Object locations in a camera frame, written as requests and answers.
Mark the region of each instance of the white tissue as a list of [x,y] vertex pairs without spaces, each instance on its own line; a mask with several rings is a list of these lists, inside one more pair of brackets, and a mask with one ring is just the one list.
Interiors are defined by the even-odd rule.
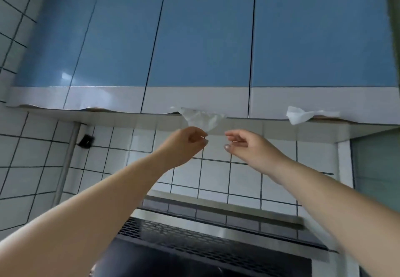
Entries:
[[226,115],[220,113],[202,112],[200,110],[193,110],[184,107],[171,107],[171,112],[179,112],[187,121],[189,126],[195,126],[205,132],[209,132],[216,128]]
[[289,118],[289,121],[292,125],[306,122],[314,116],[339,118],[340,112],[326,112],[324,110],[318,110],[315,112],[305,112],[301,108],[297,108],[297,107],[293,107],[293,106],[289,106],[287,108],[286,117]]

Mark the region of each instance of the hand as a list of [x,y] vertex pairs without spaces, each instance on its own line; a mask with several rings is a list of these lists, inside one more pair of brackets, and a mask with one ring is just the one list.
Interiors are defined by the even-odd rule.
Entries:
[[187,127],[173,132],[154,152],[159,154],[167,170],[188,162],[208,143],[208,134],[197,127]]
[[225,132],[230,144],[224,146],[227,152],[246,161],[260,173],[270,176],[275,182],[276,169],[280,164],[291,161],[267,139],[247,130]]

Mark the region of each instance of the blue panel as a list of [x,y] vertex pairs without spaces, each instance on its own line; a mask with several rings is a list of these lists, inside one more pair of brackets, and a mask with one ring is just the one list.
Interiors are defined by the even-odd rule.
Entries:
[[246,87],[254,0],[164,0],[149,86]]
[[16,86],[69,86],[96,0],[45,0]]
[[163,0],[97,0],[73,86],[145,86]]
[[252,86],[396,86],[386,0],[256,0]]

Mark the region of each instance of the metal pipe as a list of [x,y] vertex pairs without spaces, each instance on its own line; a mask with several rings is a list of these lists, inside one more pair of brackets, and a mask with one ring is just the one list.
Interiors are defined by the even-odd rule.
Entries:
[[67,179],[68,169],[70,168],[71,160],[74,154],[75,144],[78,138],[78,133],[80,129],[80,123],[74,122],[73,131],[70,137],[70,141],[67,148],[67,153],[65,155],[64,164],[62,166],[61,175],[58,179],[56,194],[54,195],[52,207],[57,206],[60,203],[61,195],[63,194],[63,188],[65,180]]

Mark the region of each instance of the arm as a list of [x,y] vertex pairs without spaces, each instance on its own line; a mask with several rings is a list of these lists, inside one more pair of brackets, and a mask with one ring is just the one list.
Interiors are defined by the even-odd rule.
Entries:
[[263,137],[225,133],[225,149],[282,184],[372,276],[398,276],[400,214],[332,178],[297,163]]
[[173,133],[154,153],[72,197],[0,243],[0,276],[87,276],[163,173],[207,144],[202,130]]

